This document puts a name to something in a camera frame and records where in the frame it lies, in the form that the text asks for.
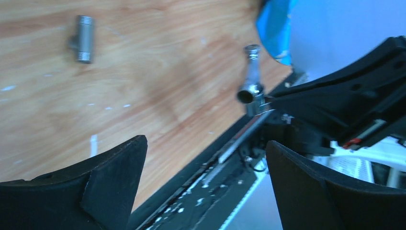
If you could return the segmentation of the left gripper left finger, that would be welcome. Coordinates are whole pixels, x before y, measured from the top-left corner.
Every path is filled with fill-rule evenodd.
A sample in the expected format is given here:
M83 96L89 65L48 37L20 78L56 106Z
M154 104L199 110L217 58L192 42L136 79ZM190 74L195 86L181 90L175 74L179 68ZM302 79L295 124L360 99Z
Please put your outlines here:
M32 180L0 184L3 230L124 230L147 154L147 138L124 143Z

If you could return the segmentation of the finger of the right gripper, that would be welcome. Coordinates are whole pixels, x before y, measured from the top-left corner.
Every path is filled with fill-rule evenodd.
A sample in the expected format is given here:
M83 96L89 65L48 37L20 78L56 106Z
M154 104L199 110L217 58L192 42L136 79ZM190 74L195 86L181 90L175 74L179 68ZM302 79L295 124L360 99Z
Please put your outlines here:
M315 127L382 127L387 123L374 107L387 81L390 59L360 59L318 80L285 89L267 98L270 108Z

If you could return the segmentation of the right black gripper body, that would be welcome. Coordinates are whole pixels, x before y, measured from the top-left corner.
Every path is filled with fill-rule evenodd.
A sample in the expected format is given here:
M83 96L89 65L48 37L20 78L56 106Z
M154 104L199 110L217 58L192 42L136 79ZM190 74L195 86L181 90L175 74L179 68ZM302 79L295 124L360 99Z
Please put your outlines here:
M370 53L331 74L343 75L333 105L346 127L334 140L348 150L371 147L385 137L406 143L406 38L389 37Z

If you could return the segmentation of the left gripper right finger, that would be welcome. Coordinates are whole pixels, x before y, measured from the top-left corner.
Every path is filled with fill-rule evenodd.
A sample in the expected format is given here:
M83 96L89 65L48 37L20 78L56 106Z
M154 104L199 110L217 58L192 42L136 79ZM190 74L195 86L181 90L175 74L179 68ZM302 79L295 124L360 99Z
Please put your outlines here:
M266 159L285 230L403 230L406 192L365 182L269 141Z

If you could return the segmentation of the chrome faucet tap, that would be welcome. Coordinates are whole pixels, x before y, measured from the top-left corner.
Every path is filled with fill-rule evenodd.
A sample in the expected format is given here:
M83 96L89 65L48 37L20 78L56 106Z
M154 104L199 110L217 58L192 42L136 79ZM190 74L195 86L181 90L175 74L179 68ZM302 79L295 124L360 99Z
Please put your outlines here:
M264 87L260 77L260 46L252 44L244 47L247 58L246 76L237 91L237 99L245 105L248 116L254 117L264 112Z

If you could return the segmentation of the grey threaded tee fitting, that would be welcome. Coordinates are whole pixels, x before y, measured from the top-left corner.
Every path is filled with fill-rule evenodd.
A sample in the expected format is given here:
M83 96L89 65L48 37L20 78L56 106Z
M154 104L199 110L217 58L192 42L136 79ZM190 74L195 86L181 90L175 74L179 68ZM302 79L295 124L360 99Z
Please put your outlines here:
M76 17L76 33L70 37L68 46L75 53L75 60L82 64L91 64L94 50L94 24L92 17L78 15Z

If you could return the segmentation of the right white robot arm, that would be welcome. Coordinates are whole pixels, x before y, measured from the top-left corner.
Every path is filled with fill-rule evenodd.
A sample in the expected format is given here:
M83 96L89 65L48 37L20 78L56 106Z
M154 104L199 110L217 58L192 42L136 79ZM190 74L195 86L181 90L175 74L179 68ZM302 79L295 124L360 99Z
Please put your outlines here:
M389 37L319 79L276 88L273 109L293 116L351 157L406 169L406 38Z

